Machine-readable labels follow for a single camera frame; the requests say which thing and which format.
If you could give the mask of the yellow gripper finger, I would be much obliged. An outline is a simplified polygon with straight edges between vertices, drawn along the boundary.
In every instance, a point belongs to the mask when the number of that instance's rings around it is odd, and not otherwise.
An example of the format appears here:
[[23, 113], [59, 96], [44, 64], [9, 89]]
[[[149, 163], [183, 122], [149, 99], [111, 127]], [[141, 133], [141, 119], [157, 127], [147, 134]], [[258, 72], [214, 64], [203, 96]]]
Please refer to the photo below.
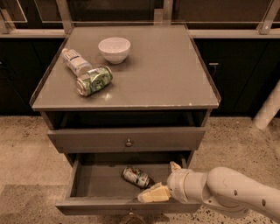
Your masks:
[[137, 199], [142, 203], [163, 202], [171, 197], [168, 186], [161, 182], [138, 194]]
[[174, 161], [170, 162], [170, 166], [171, 166], [171, 171], [175, 172], [181, 169], [181, 166], [177, 163], [175, 163]]

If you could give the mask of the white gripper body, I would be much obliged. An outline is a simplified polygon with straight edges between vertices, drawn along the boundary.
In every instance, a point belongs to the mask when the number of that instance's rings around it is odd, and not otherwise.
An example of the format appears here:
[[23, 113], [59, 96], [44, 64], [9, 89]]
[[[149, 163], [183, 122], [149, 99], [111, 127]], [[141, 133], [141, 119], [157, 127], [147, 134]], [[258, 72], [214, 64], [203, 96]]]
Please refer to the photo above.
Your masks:
[[186, 196], [185, 182], [190, 172], [190, 169], [177, 169], [167, 179], [167, 186], [171, 196], [180, 203], [189, 202]]

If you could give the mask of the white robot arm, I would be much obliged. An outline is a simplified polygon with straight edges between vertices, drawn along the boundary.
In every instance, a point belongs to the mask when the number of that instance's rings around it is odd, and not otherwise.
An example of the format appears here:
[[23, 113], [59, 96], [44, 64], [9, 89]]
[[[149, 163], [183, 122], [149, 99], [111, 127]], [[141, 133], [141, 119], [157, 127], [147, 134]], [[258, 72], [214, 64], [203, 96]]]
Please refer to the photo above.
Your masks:
[[196, 202], [232, 218], [253, 210], [280, 223], [280, 190], [227, 167], [197, 172], [172, 162], [167, 184], [156, 183], [139, 193], [137, 199], [142, 203], [169, 199], [182, 204]]

